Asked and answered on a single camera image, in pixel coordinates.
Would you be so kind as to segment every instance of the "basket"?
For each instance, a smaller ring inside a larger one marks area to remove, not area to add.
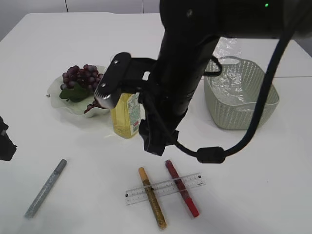
[[[220,128],[246,130],[252,119],[265,73],[250,60],[234,56],[220,59],[236,60],[238,63],[223,64],[220,76],[204,78],[208,110]],[[215,70],[215,64],[209,62],[206,71],[213,72]],[[279,96],[272,85],[259,126],[262,126],[270,118],[278,103]]]

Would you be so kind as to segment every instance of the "white table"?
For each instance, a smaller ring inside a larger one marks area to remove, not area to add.
[[[166,233],[311,233],[312,79],[286,78],[284,71],[293,62],[312,64],[312,59],[303,61],[305,54],[295,43],[289,51],[298,61],[286,53],[278,73],[284,78],[275,79],[281,99],[275,113],[246,149],[220,165],[200,164],[173,146],[163,157],[148,154],[139,135],[129,140],[115,135],[109,115],[83,119],[51,108],[46,90],[73,64],[105,65],[120,51],[156,58],[163,31],[157,19],[30,14],[0,43],[0,115],[18,145],[11,162],[0,162],[0,233],[158,233],[149,203],[126,206],[124,191],[141,185],[140,166],[152,182],[168,179],[164,161],[169,158],[181,176],[202,172],[207,185],[192,190],[201,212],[197,219],[191,219],[179,194],[160,199]],[[271,51],[262,51],[260,58],[250,51],[243,49],[243,57],[266,65]],[[312,76],[304,67],[292,72]],[[215,126],[203,81],[178,130],[180,142],[193,150],[228,148],[244,134]],[[24,213],[62,158],[68,165],[37,216],[25,221]]]

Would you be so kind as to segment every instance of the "grapes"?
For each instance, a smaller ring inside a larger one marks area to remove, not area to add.
[[[96,70],[96,71],[94,71],[94,72],[92,73],[92,76],[94,76],[94,77],[97,77],[97,75],[98,75],[98,70]]]
[[[68,73],[69,75],[71,75],[71,74],[73,73],[73,67],[70,67],[70,68],[67,70],[67,73]]]
[[[89,104],[87,106],[87,109],[84,111],[84,113],[87,113],[88,111],[90,111],[92,108],[94,107],[98,107],[101,109],[104,109],[103,107],[100,106],[100,104],[98,103],[98,101],[96,99],[94,99],[94,101],[92,102],[92,104]]]
[[[97,67],[95,67],[95,66],[92,66],[92,65],[88,66],[89,72],[94,72],[96,69],[97,69]]]
[[[80,84],[80,86],[81,86],[81,85],[83,84],[83,79],[78,78],[78,79],[77,79],[77,83]]]
[[[72,89],[78,83],[82,88],[89,89],[93,93],[103,76],[94,65],[85,64],[81,69],[75,65],[62,74],[64,83],[60,88],[61,90],[65,88]],[[93,107],[99,106],[96,100],[92,105]]]
[[[96,79],[94,79],[94,77],[89,77],[89,78],[88,78],[88,82],[89,82],[89,83],[93,83],[95,80],[96,80]]]
[[[94,83],[93,83],[93,89],[94,89],[94,91],[96,90],[97,86],[98,86],[98,83],[97,83],[97,82],[94,82]]]
[[[74,72],[77,72],[77,71],[79,71],[79,70],[80,70],[80,68],[79,68],[77,65],[73,66],[73,71],[74,71]]]
[[[70,81],[70,82],[68,82],[68,86],[69,87],[74,87],[75,86],[75,84],[76,84],[76,82],[74,82],[74,81]]]
[[[61,90],[67,89],[67,85],[66,85],[66,84],[62,84],[62,85],[60,86],[60,89],[61,89]]]
[[[89,78],[89,77],[91,76],[91,73],[90,73],[90,72],[86,72],[85,74],[86,74],[86,77],[87,77],[87,78]]]

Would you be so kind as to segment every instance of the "white ceramic plate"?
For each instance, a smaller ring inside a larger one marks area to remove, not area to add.
[[[105,67],[103,66],[97,65],[97,70],[99,73],[103,73],[103,74],[105,73]],[[84,113],[85,109],[87,109],[87,105],[92,104],[92,102],[94,101],[93,95],[80,102],[71,102],[71,101],[66,101],[65,99],[60,99],[59,98],[59,94],[61,93],[60,86],[62,84],[63,84],[63,77],[60,76],[48,88],[48,94],[50,95],[51,106],[53,108],[56,108],[56,109],[63,108],[74,115],[84,116],[86,118],[90,118],[95,115],[104,115],[109,112],[108,109],[101,109],[98,107],[94,107],[87,113]]]

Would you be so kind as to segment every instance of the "transparent ruler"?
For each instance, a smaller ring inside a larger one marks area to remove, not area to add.
[[[176,179],[170,179],[160,183],[151,184],[145,187],[127,190],[125,193],[126,204],[131,205],[148,200],[148,197],[145,192],[145,188],[147,187],[152,187],[157,197],[180,192],[176,186],[176,180],[179,179],[182,180],[187,190],[203,186],[206,184],[200,173],[183,176]]]

